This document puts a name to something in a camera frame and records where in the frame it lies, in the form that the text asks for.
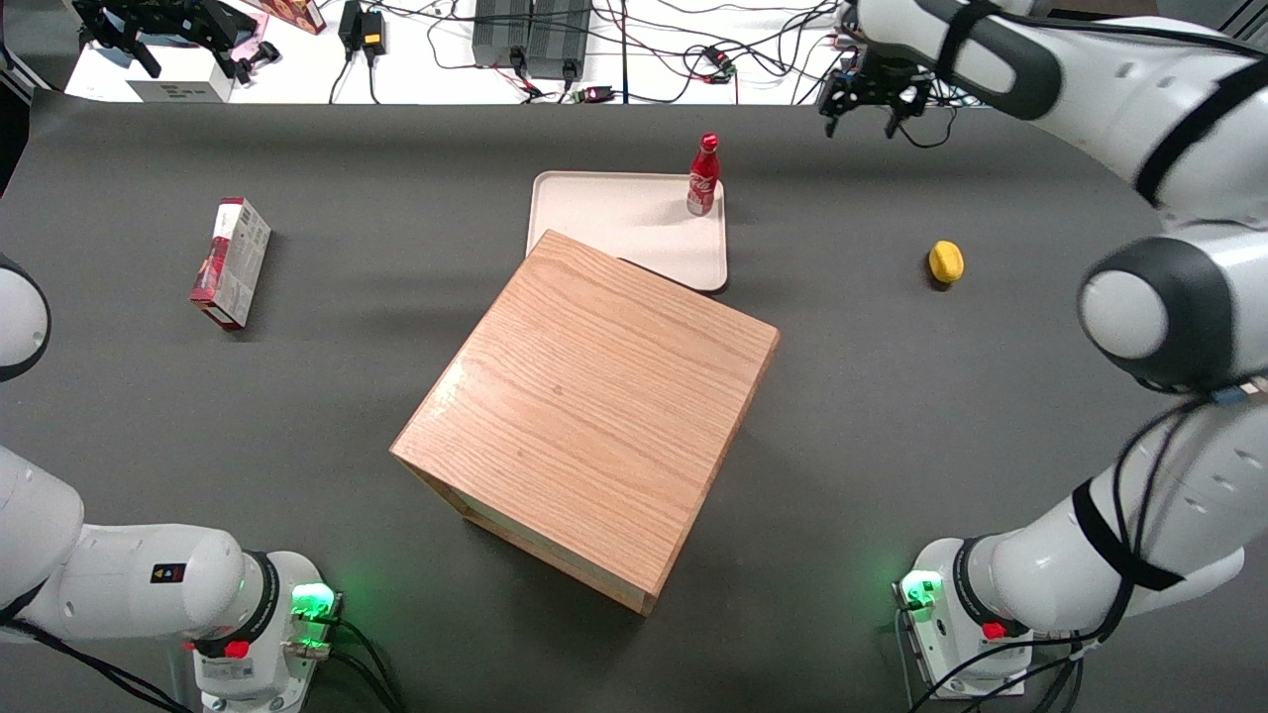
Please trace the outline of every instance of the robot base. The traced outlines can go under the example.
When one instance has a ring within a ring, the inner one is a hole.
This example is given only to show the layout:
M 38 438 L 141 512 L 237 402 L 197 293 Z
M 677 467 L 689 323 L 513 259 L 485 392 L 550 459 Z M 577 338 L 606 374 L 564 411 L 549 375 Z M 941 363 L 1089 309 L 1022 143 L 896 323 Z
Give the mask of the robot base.
M 960 604 L 952 580 L 952 562 L 961 544 L 962 539 L 951 538 L 928 544 L 915 558 L 912 572 L 903 577 L 894 590 L 899 606 L 907 609 L 904 618 L 908 623 L 908 638 L 921 674 L 929 686 L 984 651 L 1014 641 L 1031 641 L 1033 637 L 1033 633 L 995 641 L 987 641 L 983 637 L 981 627 L 969 618 L 964 605 Z M 929 586 L 922 587 L 926 605 L 921 609 L 909 609 L 908 589 L 913 585 L 921 586 L 923 582 L 929 582 Z M 1012 648 L 987 657 L 947 681 L 933 693 L 933 698 L 965 699 L 987 695 L 1025 674 L 1030 661 L 1030 647 Z M 1018 683 L 999 695 L 1022 695 L 1026 693 L 1025 686 L 1025 683 Z
M 294 552 L 270 552 L 278 570 L 279 599 L 273 619 L 251 643 L 246 658 L 204 658 L 194 652 L 194 677 L 203 710 L 214 713 L 297 713 L 308 695 L 317 662 L 285 653 L 292 641 L 327 641 L 330 627 L 292 614 L 292 590 L 321 582 L 317 566 Z

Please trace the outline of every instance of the label sticker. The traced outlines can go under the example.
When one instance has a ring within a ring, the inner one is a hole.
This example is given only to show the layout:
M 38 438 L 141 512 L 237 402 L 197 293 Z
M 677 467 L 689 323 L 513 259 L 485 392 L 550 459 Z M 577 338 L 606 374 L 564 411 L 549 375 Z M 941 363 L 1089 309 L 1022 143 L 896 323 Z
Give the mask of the label sticker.
M 203 677 L 213 681 L 241 681 L 255 675 L 255 662 L 250 658 L 210 661 L 203 658 Z
M 185 563 L 155 565 L 150 570 L 150 584 L 174 585 L 185 581 Z

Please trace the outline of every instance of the plastic tray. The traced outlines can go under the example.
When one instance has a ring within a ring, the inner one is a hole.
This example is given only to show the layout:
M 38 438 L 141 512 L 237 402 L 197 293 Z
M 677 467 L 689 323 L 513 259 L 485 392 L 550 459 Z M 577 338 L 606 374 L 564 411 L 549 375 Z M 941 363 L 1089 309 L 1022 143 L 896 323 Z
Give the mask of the plastic tray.
M 716 292 L 727 284 L 721 181 L 713 211 L 697 217 L 687 212 L 686 175 L 547 171 L 533 181 L 527 250 L 547 230 L 691 289 Z

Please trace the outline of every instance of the red button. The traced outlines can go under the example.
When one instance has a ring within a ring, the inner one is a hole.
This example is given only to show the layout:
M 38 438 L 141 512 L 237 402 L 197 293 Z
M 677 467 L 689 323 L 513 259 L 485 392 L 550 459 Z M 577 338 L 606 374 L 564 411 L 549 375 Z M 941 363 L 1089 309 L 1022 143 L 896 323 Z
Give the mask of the red button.
M 224 644 L 224 657 L 246 658 L 246 652 L 249 648 L 251 648 L 251 644 L 245 641 L 231 641 Z
M 987 641 L 995 641 L 997 638 L 1008 636 L 1008 632 L 999 622 L 987 622 L 981 625 L 981 636 L 987 637 Z

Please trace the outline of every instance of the coca-cola bottle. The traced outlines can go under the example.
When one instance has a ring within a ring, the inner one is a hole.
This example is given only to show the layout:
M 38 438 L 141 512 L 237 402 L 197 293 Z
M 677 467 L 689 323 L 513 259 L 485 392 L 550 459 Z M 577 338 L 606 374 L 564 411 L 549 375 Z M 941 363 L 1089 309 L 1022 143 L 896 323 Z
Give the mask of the coca-cola bottle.
M 691 178 L 687 186 L 687 211 L 692 216 L 705 216 L 713 209 L 713 193 L 718 188 L 718 136 L 706 133 L 700 137 L 700 151 L 691 161 Z

